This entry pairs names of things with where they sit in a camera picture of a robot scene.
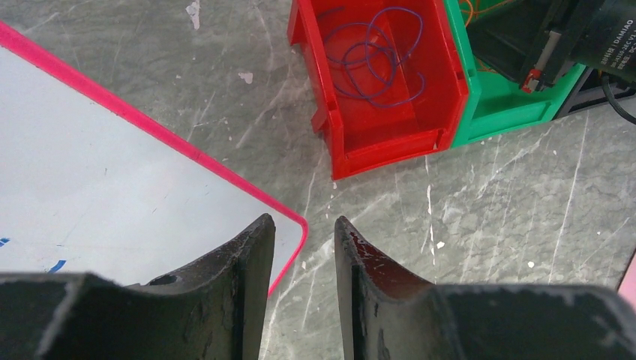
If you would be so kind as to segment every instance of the pink whiteboard frame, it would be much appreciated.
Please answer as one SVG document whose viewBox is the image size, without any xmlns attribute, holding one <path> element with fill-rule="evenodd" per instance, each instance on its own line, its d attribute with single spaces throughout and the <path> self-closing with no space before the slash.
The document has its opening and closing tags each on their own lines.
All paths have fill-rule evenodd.
<svg viewBox="0 0 636 360">
<path fill-rule="evenodd" d="M 52 77 L 55 77 L 57 80 L 60 80 L 72 89 L 75 89 L 77 92 L 85 95 L 87 98 L 92 99 L 94 102 L 152 135 L 162 143 L 175 149 L 177 152 L 180 152 L 186 157 L 197 162 L 202 167 L 205 167 L 214 174 L 227 180 L 237 188 L 240 188 L 251 196 L 257 198 L 267 206 L 287 216 L 292 221 L 300 224 L 302 228 L 300 244 L 284 266 L 283 271 L 276 277 L 276 280 L 270 286 L 268 295 L 271 295 L 274 292 L 278 283 L 281 282 L 281 279 L 287 273 L 303 246 L 305 246 L 308 234 L 308 224 L 302 216 L 296 214 L 290 208 L 287 208 L 285 205 L 278 202 L 258 187 L 236 175 L 230 169 L 227 169 L 203 151 L 166 129 L 155 120 L 149 118 L 143 112 L 135 109 L 119 97 L 115 96 L 112 92 L 106 90 L 95 81 L 89 79 L 70 65 L 64 63 L 52 53 L 46 51 L 2 21 L 0 21 L 0 46 L 25 59 L 27 62 L 35 65 Z"/>
<path fill-rule="evenodd" d="M 625 276 L 622 277 L 618 286 L 618 293 L 636 311 L 636 256 L 629 260 Z"/>
</svg>

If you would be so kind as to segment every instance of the gray marble floor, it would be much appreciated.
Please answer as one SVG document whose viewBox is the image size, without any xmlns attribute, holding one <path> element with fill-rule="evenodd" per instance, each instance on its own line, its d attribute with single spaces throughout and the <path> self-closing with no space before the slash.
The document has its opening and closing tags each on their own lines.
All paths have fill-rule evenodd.
<svg viewBox="0 0 636 360">
<path fill-rule="evenodd" d="M 192 0 L 3 0 L 0 20 L 307 218 L 264 359 L 342 358 L 339 215 L 432 281 L 617 285 L 636 247 L 636 127 L 611 109 L 334 184 L 290 1 L 197 2 L 198 22 Z"/>
</svg>

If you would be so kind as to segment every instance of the white paint speck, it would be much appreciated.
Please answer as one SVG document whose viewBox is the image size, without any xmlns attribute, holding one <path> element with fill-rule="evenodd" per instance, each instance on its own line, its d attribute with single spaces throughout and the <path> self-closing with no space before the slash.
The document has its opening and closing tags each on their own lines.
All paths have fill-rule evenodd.
<svg viewBox="0 0 636 360">
<path fill-rule="evenodd" d="M 250 85 L 254 81 L 253 73 L 238 73 L 238 77 L 245 80 L 245 82 Z"/>
<path fill-rule="evenodd" d="M 200 27 L 200 24 L 199 24 L 199 10 L 201 10 L 200 0 L 192 1 L 192 4 L 189 4 L 185 8 L 185 12 L 188 15 L 190 15 L 190 20 L 192 20 L 192 25 L 194 25 L 194 30 L 198 30 L 199 27 Z"/>
<path fill-rule="evenodd" d="M 431 184 L 426 188 L 426 197 L 428 198 L 428 214 L 433 214 L 433 209 L 431 208 Z"/>
</svg>

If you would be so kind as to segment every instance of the red component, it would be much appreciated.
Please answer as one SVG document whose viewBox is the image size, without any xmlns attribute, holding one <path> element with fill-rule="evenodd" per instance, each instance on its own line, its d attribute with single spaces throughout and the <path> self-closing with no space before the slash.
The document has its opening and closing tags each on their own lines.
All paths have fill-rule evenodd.
<svg viewBox="0 0 636 360">
<path fill-rule="evenodd" d="M 344 69 L 329 62 L 326 55 L 342 59 L 353 44 L 365 39 L 367 27 L 342 29 L 327 44 L 323 38 L 347 23 L 369 23 L 391 6 L 419 14 L 424 31 L 415 51 L 397 69 L 394 83 L 374 101 L 394 104 L 411 98 L 420 90 L 418 72 L 426 83 L 424 92 L 409 103 L 379 108 L 338 92 L 334 84 L 355 90 Z M 318 19 L 317 14 L 325 15 Z M 374 25 L 385 32 L 398 54 L 408 51 L 419 32 L 417 18 L 401 11 L 384 13 Z M 451 146 L 469 92 L 443 0 L 292 0 L 287 36 L 290 44 L 300 44 L 307 64 L 318 107 L 311 124 L 315 132 L 323 133 L 334 180 Z M 362 47 L 359 50 L 349 59 L 364 56 Z M 391 71 L 384 56 L 374 56 L 372 63 L 378 74 Z M 369 74 L 367 68 L 351 68 L 366 92 L 381 89 L 374 88 L 378 84 L 371 75 L 365 75 Z"/>
<path fill-rule="evenodd" d="M 525 92 L 527 94 L 532 94 L 535 89 L 529 88 L 528 84 L 530 84 L 531 81 L 533 80 L 539 80 L 541 78 L 541 71 L 537 70 L 537 69 L 532 69 L 529 73 L 528 73 L 528 77 L 526 78 L 526 82 L 523 83 L 523 86 L 521 86 L 521 91 Z"/>
</svg>

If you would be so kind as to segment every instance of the orange wire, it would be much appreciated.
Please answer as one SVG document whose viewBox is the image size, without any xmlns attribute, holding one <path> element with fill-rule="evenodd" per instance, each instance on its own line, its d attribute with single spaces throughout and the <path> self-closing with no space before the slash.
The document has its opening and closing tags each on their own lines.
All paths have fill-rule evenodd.
<svg viewBox="0 0 636 360">
<path fill-rule="evenodd" d="M 488 73 L 497 74 L 497 72 L 495 70 L 487 67 L 486 64 L 484 64 L 484 62 L 482 60 L 480 60 L 478 58 L 475 58 L 475 59 L 477 59 L 477 62 L 479 63 L 479 66 L 481 66 L 481 69 L 479 69 L 479 71 L 486 71 Z"/>
<path fill-rule="evenodd" d="M 464 26 L 468 26 L 468 24 L 470 24 L 470 20 L 473 19 L 475 8 L 473 7 L 473 3 L 470 0 L 461 0 L 460 3 L 461 4 L 466 3 L 468 4 L 468 7 L 470 8 L 470 11 L 468 12 L 468 19 L 466 19 L 466 22 L 463 24 Z"/>
<path fill-rule="evenodd" d="M 495 4 L 495 5 L 493 5 L 493 6 L 486 7 L 486 8 L 485 8 L 485 9 L 483 9 L 483 10 L 473 10 L 473 11 L 472 11 L 472 15 L 474 15 L 475 17 L 477 17 L 478 15 L 485 14 L 485 13 L 487 13 L 488 11 L 492 11 L 492 10 L 494 10 L 494 9 L 496 9 L 496 8 L 500 7 L 500 6 L 506 5 L 506 4 L 508 4 L 508 3 L 512 2 L 512 1 L 513 1 L 513 0 L 504 0 L 504 1 L 500 2 L 499 4 Z M 479 3 L 478 3 L 477 1 L 475 1 L 475 3 L 476 3 L 476 6 L 474 6 L 474 8 L 479 9 Z M 462 13 L 464 13 L 464 14 L 468 14 L 468 13 L 469 13 L 469 11 L 468 11 L 468 10 L 462 10 L 461 12 L 462 12 Z"/>
</svg>

